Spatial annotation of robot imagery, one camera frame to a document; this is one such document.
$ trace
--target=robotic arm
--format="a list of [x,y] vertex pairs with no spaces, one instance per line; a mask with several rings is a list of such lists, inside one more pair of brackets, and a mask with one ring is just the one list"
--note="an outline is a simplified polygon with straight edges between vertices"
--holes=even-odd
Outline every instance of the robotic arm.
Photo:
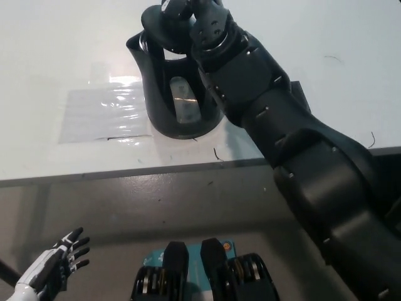
[[230,12],[193,0],[192,56],[205,87],[274,169],[292,212],[360,300],[401,300],[401,239],[389,180],[358,142],[291,94],[287,74]]
[[79,240],[82,232],[78,228],[44,251],[18,280],[8,301],[52,301],[66,290],[68,277],[89,264],[89,260],[76,261],[90,250],[89,238]]

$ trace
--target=gray floor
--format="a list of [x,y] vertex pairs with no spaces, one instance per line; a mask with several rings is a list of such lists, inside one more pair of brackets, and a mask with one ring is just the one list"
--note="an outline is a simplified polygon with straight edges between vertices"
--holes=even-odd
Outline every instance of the gray floor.
[[[0,258],[19,271],[77,226],[91,264],[57,300],[128,300],[142,258],[171,240],[232,238],[283,301],[356,300],[292,217],[266,166],[0,189]],[[12,294],[0,282],[0,300]]]

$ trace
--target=black robotic arm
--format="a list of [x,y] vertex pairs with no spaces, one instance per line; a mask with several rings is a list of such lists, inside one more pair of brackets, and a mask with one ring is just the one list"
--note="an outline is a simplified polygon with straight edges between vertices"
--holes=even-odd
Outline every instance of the black robotic arm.
[[274,169],[292,212],[360,300],[401,300],[401,239],[390,181],[358,142],[320,122],[287,74],[228,10],[193,0],[190,36],[205,87]]

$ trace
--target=table surface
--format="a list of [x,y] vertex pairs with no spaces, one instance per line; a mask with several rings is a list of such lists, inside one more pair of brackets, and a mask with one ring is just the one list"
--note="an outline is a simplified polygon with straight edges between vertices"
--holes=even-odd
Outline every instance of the table surface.
[[[109,66],[114,79],[140,77],[125,42],[142,30],[142,11],[157,2],[0,4],[0,185],[262,162],[246,133],[226,120],[197,141],[166,138],[148,124],[151,135],[143,137],[60,144],[68,94],[87,88],[94,66]],[[366,147],[374,136],[373,152],[399,151],[398,0],[249,4],[225,3],[237,23],[301,82],[320,120]]]

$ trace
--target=white robotic hand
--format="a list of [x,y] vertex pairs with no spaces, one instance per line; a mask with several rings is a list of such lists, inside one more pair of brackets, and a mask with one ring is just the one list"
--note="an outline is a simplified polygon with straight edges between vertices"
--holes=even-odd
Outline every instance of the white robotic hand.
[[89,260],[76,261],[90,250],[89,237],[79,240],[82,232],[78,228],[44,251],[18,280],[8,301],[53,301],[66,290],[68,277],[89,264]]

